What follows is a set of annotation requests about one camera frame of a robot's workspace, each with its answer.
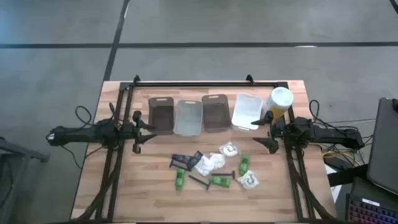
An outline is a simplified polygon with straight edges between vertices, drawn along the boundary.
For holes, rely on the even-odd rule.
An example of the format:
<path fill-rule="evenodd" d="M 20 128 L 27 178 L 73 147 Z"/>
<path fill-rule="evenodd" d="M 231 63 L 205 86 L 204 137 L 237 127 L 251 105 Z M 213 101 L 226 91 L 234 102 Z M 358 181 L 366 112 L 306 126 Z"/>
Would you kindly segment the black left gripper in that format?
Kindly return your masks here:
<path fill-rule="evenodd" d="M 134 144 L 132 151 L 136 154 L 141 153 L 141 144 L 144 144 L 148 140 L 156 137 L 156 134 L 146 134 L 142 135 L 141 128 L 146 130 L 153 130 L 156 127 L 151 124 L 146 124 L 142 121 L 142 113 L 138 110 L 133 112 L 132 120 L 135 122 L 133 128 L 133 135 L 134 135 Z"/>

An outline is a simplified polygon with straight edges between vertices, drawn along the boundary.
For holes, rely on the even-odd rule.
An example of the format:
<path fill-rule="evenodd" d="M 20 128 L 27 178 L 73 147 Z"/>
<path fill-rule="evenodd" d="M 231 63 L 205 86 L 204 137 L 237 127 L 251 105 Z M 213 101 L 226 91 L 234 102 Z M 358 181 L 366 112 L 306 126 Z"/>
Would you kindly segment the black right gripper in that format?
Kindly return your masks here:
<path fill-rule="evenodd" d="M 265 118 L 253 121 L 251 123 L 253 125 L 258 125 L 258 126 L 263 126 L 265 124 L 269 125 L 268 138 L 253 138 L 253 140 L 268 148 L 270 154 L 275 154 L 279 149 L 279 143 L 275 139 L 276 126 L 274 124 L 274 121 L 275 121 L 274 114 L 272 111 L 269 110 L 266 112 Z"/>

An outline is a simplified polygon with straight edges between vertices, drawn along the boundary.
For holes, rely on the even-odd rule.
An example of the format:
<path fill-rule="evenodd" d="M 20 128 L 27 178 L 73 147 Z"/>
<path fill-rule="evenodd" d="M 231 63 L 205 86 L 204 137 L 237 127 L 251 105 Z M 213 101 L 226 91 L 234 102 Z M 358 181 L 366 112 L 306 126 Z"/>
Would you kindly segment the small clear printed bag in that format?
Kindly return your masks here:
<path fill-rule="evenodd" d="M 238 147 L 232 141 L 220 146 L 219 151 L 226 157 L 234 157 L 239 154 Z"/>
<path fill-rule="evenodd" d="M 246 190 L 253 189 L 259 185 L 259 180 L 255 176 L 254 172 L 248 170 L 243 176 L 238 178 L 238 182 Z"/>

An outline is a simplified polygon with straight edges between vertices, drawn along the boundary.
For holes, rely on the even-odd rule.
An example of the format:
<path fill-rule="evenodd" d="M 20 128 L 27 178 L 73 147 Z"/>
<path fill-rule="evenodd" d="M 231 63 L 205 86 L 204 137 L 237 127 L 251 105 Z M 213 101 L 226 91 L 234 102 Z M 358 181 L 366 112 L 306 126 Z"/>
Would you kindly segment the dark blue wrappers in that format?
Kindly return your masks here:
<path fill-rule="evenodd" d="M 187 168 L 189 170 L 192 170 L 193 167 L 195 167 L 201 158 L 203 157 L 203 154 L 200 151 L 197 151 L 187 162 Z"/>

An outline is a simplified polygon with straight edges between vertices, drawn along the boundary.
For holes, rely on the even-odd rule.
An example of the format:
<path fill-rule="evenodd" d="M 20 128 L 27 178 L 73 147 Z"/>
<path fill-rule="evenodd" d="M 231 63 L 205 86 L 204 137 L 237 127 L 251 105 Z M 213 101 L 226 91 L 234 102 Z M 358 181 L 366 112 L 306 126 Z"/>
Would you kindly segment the clear bag of cotton balls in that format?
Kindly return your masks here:
<path fill-rule="evenodd" d="M 205 177 L 213 170 L 222 168 L 225 164 L 226 159 L 223 154 L 210 153 L 209 157 L 202 156 L 194 168 L 200 175 Z"/>

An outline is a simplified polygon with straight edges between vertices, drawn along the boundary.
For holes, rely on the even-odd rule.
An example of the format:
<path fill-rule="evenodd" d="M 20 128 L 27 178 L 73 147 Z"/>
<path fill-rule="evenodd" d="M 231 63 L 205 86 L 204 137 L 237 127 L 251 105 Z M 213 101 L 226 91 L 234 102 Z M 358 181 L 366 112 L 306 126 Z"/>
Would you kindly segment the dark grey plastic bin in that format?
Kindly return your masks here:
<path fill-rule="evenodd" d="M 231 126 L 228 97 L 225 94 L 205 95 L 203 104 L 203 124 L 208 133 L 226 131 Z"/>
<path fill-rule="evenodd" d="M 174 99 L 172 97 L 149 98 L 150 132 L 170 135 L 174 129 Z"/>

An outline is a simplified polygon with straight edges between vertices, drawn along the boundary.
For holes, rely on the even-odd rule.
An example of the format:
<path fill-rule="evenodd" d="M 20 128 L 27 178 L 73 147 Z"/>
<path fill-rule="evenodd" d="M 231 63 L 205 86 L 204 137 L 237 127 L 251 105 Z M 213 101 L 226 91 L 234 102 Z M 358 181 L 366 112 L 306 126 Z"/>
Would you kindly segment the white plastic bin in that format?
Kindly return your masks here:
<path fill-rule="evenodd" d="M 252 124 L 261 118 L 263 100 L 261 97 L 245 93 L 237 94 L 232 115 L 232 124 L 246 131 L 257 130 L 258 125 Z"/>

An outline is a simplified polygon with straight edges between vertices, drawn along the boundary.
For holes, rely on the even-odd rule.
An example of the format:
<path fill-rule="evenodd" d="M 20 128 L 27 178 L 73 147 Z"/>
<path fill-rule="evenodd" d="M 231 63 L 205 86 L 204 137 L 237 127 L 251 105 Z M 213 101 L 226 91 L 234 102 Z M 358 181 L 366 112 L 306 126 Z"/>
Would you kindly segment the white yellow wipes canister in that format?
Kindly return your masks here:
<path fill-rule="evenodd" d="M 293 93 L 285 87 L 277 87 L 273 89 L 266 100 L 263 110 L 266 113 L 273 113 L 274 121 L 281 118 L 284 113 L 292 106 L 294 101 Z"/>

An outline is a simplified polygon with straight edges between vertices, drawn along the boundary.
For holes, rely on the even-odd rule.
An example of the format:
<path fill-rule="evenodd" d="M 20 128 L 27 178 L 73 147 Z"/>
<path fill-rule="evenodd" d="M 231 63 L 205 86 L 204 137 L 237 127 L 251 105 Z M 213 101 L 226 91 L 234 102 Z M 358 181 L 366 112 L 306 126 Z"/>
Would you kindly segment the light translucent plastic bin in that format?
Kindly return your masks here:
<path fill-rule="evenodd" d="M 202 131 L 202 118 L 201 101 L 179 100 L 176 105 L 174 133 L 180 136 L 199 136 Z"/>

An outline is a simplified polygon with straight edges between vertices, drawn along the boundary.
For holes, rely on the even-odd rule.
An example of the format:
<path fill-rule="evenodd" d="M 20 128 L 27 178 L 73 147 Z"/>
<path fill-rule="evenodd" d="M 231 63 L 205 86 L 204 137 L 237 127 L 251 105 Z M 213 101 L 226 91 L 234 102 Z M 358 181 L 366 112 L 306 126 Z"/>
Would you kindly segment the black power adapter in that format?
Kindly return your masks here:
<path fill-rule="evenodd" d="M 352 168 L 352 165 L 350 162 L 347 160 L 338 158 L 338 157 L 332 157 L 332 158 L 325 158 L 324 162 L 326 165 L 331 167 L 334 170 L 345 170 L 345 169 L 350 169 Z"/>

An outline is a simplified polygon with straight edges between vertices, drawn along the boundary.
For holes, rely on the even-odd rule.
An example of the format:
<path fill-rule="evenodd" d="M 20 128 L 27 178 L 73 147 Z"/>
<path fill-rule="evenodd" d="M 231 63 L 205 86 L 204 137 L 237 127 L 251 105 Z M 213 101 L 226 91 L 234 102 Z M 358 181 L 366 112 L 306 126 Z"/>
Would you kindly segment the grey laptop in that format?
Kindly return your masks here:
<path fill-rule="evenodd" d="M 398 195 L 398 99 L 379 99 L 367 178 Z"/>

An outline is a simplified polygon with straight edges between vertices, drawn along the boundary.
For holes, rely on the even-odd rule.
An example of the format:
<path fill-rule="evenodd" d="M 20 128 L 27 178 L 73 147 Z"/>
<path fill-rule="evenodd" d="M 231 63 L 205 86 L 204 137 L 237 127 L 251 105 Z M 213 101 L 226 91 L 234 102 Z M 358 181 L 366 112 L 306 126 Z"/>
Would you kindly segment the grey metal stand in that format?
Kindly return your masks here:
<path fill-rule="evenodd" d="M 40 162 L 48 162 L 49 153 L 42 153 L 33 149 L 22 147 L 18 144 L 8 142 L 3 137 L 0 137 L 0 154 L 5 155 L 5 163 L 9 164 L 10 173 L 10 188 L 7 191 L 4 199 L 0 202 L 0 224 L 7 224 L 12 214 L 14 204 L 17 199 L 17 194 L 22 187 L 27 165 L 31 159 L 38 159 Z M 7 159 L 9 156 L 16 156 L 21 160 L 19 169 L 14 173 L 11 169 L 11 164 Z"/>

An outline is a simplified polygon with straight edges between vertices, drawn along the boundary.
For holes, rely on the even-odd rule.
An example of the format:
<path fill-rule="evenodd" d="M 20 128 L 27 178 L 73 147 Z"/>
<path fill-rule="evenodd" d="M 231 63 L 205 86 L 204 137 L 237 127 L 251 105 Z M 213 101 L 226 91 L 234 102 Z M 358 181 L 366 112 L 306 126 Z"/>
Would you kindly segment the backlit keyboard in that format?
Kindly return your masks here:
<path fill-rule="evenodd" d="M 365 198 L 346 196 L 346 220 L 359 224 L 398 224 L 398 209 Z"/>

